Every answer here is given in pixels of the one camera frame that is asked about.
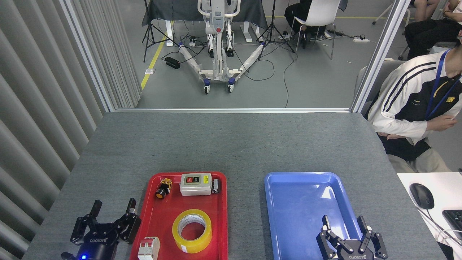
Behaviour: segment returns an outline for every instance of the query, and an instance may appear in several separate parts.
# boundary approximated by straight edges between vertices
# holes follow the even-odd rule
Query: tape roll
[[[204,226],[204,233],[194,240],[184,239],[181,236],[184,227],[190,223],[199,223]],[[195,254],[204,250],[212,240],[212,222],[209,216],[201,210],[185,210],[173,222],[172,234],[181,251]]]

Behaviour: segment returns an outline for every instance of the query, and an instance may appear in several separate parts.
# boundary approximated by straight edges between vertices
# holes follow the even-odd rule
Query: hand
[[[444,12],[446,12],[446,11],[450,11],[450,12],[451,12],[451,10],[449,10],[449,3],[447,3],[446,5],[444,5],[444,7],[443,7],[443,15],[444,15]]]
[[[377,134],[380,135],[380,136],[387,137],[387,140],[405,138],[405,136],[399,136],[399,135],[395,135],[395,134],[386,134],[386,133],[377,133]]]
[[[426,130],[433,130],[433,131],[444,131],[448,128],[453,127],[457,123],[457,120],[454,119],[453,116],[450,115],[441,115],[439,117],[435,117],[434,119],[427,121],[427,129]]]

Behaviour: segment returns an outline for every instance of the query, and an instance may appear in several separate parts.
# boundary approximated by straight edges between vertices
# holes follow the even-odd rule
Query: gray tabletop
[[[103,117],[23,259],[76,254],[75,220],[95,199],[103,202],[98,221],[112,222],[130,197],[141,212],[154,174],[184,171],[226,175],[230,260],[273,259],[263,180],[290,171],[337,174],[354,213],[382,233],[389,259],[444,259],[360,114],[169,112]],[[121,242],[115,259],[130,249]]]

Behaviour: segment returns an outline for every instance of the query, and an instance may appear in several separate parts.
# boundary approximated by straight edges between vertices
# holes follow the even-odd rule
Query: black robotic gripper
[[[385,244],[380,233],[372,231],[372,229],[366,225],[363,216],[359,216],[357,221],[359,228],[363,233],[361,240],[343,240],[331,230],[327,215],[322,217],[323,226],[321,232],[319,232],[316,237],[316,240],[324,260],[333,258],[339,260],[376,260],[388,258],[387,250],[385,249]],[[367,248],[369,241],[372,241],[375,253]],[[328,242],[335,248],[336,251],[330,248]]]
[[[64,260],[113,260],[119,240],[133,243],[141,219],[135,214],[136,200],[131,198],[126,213],[113,223],[98,223],[96,217],[103,203],[95,200],[90,213],[78,217],[71,235],[71,242],[80,246],[77,256],[63,252]]]

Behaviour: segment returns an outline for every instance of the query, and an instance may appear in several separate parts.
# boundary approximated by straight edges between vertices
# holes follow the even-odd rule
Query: red tray
[[[151,177],[141,209],[141,225],[133,242],[130,260],[138,260],[140,240],[144,239],[145,236],[159,238],[158,260],[228,260],[226,177],[220,172],[207,173],[212,175],[212,179],[220,180],[220,193],[205,196],[182,196],[179,183],[183,173],[158,173]],[[173,184],[170,193],[164,199],[159,199],[155,196],[155,192],[163,178],[171,179]],[[204,211],[212,222],[212,240],[210,244],[204,250],[195,254],[181,251],[176,246],[172,235],[172,225],[175,218],[189,209]]]

